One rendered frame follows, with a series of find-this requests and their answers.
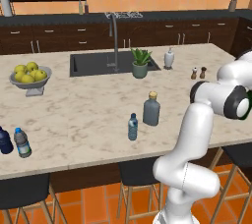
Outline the grey glass bottle with cork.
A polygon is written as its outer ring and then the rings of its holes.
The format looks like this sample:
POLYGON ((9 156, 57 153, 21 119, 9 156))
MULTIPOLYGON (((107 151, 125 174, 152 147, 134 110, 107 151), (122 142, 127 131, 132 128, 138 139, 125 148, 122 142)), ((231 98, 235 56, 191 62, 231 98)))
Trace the grey glass bottle with cork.
POLYGON ((149 126, 158 124, 160 104, 157 102, 158 94, 155 91, 149 93, 149 99, 144 103, 143 122, 149 126))

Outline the small blue plastic water bottle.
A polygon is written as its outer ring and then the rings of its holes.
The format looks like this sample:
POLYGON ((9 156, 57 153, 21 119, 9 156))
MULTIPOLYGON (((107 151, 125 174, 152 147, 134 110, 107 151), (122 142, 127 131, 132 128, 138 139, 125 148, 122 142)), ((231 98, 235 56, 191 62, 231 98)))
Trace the small blue plastic water bottle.
POLYGON ((128 139, 136 140, 137 134, 138 134, 138 120, 136 114, 132 113, 128 121, 128 139))

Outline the green potted plant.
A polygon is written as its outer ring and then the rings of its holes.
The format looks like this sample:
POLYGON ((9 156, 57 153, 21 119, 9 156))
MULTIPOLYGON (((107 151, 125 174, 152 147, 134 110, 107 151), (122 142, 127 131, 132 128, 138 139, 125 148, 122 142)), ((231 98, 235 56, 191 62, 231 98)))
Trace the green potted plant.
POLYGON ((151 52, 148 50, 142 50, 139 48, 131 49, 134 56, 133 66, 133 76, 136 79, 143 79, 148 73, 148 63, 151 60, 151 52))

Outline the dark sink basin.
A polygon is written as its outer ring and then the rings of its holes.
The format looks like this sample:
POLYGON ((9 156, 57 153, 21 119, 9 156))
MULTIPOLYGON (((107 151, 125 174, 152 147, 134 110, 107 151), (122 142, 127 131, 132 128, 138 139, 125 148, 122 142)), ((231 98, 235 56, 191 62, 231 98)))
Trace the dark sink basin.
POLYGON ((148 71, 159 71, 160 67, 152 57, 144 66, 134 64, 131 51, 72 54, 70 56, 70 76, 84 77, 132 73, 137 79, 144 78, 148 71))

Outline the white soap dispenser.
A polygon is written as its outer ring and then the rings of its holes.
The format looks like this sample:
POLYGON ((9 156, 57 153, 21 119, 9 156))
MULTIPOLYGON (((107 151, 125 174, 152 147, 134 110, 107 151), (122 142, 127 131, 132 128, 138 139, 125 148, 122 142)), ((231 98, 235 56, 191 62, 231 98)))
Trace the white soap dispenser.
POLYGON ((174 61, 174 53, 171 49, 164 53, 164 67, 166 69, 171 69, 174 61))

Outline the grey sink tap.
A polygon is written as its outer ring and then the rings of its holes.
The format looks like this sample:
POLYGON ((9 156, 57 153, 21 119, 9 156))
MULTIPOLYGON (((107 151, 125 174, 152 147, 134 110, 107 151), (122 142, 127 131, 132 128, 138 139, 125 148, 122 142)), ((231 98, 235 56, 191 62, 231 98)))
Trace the grey sink tap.
POLYGON ((117 24, 116 24, 116 18, 113 13, 110 14, 109 18, 111 19, 110 21, 110 27, 109 27, 109 36, 114 37, 114 61, 111 62, 109 60, 110 56, 106 56, 106 66, 108 68, 112 68, 115 73, 119 72, 118 68, 118 35, 117 35, 117 24))

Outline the dark wood cupboard run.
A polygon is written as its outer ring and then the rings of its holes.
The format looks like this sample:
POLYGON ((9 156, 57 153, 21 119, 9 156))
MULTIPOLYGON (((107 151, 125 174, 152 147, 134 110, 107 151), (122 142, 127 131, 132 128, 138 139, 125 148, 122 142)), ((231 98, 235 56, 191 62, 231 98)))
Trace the dark wood cupboard run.
MULTIPOLYGON (((252 21, 245 18, 116 22, 118 48, 212 43, 234 57, 252 48, 252 21)), ((0 55, 109 49, 110 22, 0 27, 0 55)))

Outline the black bar stool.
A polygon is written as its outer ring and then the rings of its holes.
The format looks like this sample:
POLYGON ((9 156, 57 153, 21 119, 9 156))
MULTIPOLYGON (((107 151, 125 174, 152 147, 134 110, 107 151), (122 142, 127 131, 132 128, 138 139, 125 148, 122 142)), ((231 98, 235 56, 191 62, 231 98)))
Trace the black bar stool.
POLYGON ((47 224, 54 224, 55 210, 59 211, 63 224, 68 224, 49 174, 0 180, 0 210, 4 215, 4 224, 17 224, 19 214, 23 215, 26 224, 30 224, 24 208, 36 203, 41 206, 47 224))
POLYGON ((149 157, 118 163, 121 182, 116 217, 120 217, 121 205, 125 203, 125 224, 129 224, 131 220, 154 216, 162 208, 163 184, 153 174, 156 160, 156 157, 149 157), (148 211, 131 215, 133 192, 145 189, 149 190, 148 211))
POLYGON ((242 209, 237 220, 237 224, 242 224, 242 220, 246 213, 250 199, 252 198, 252 179, 249 180, 242 172, 242 168, 252 168, 252 142, 220 147, 210 165, 211 170, 213 170, 217 166, 219 160, 221 159, 221 156, 224 153, 228 156, 229 160, 232 162, 232 166, 231 169, 228 171, 218 172, 218 175, 220 177, 223 175, 227 175, 227 180, 225 185, 223 187, 220 187, 220 199, 215 208, 215 212, 212 216, 211 224, 216 223, 216 219, 221 210, 221 206, 225 201, 244 198, 244 203, 242 205, 242 209), (238 173, 241 176, 243 181, 248 186, 248 192, 244 194, 229 196, 227 192, 230 188, 230 185, 236 173, 238 173))

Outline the grey fruit bowl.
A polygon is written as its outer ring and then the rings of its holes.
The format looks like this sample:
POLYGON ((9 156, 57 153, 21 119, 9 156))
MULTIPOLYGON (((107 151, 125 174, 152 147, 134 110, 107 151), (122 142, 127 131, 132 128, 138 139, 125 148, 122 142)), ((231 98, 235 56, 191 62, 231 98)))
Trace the grey fruit bowl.
POLYGON ((19 83, 15 80, 15 74, 12 73, 9 77, 10 83, 14 84, 16 87, 20 89, 25 89, 27 91, 26 96, 39 96, 43 95, 44 86, 48 82, 51 77, 52 71, 48 67, 41 66, 40 67, 46 74, 47 77, 42 81, 34 82, 34 83, 19 83))

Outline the clear plastic bottle blue cap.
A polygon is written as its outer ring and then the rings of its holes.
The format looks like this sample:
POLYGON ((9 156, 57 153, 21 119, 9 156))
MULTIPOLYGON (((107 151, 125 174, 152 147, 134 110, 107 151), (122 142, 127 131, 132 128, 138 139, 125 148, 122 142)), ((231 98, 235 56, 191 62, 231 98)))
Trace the clear plastic bottle blue cap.
POLYGON ((28 136, 21 128, 15 129, 14 141, 16 143, 19 155, 22 158, 29 157, 32 154, 32 149, 28 141, 28 136))

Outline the dark blue plastic bottle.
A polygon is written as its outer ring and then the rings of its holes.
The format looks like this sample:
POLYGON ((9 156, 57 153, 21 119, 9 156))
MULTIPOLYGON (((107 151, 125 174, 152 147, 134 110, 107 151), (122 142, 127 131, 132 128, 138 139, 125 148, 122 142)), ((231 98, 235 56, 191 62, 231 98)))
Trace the dark blue plastic bottle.
POLYGON ((0 126, 0 151, 3 154, 9 154, 13 149, 9 133, 0 126))

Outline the white paper towel roll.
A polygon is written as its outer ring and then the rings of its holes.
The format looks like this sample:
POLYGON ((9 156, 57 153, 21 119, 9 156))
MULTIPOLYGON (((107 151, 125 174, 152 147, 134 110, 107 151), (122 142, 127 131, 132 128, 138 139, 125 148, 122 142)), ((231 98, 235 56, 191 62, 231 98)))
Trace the white paper towel roll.
POLYGON ((3 14, 5 17, 12 17, 13 16, 13 10, 11 6, 11 0, 0 0, 0 3, 2 5, 3 14))

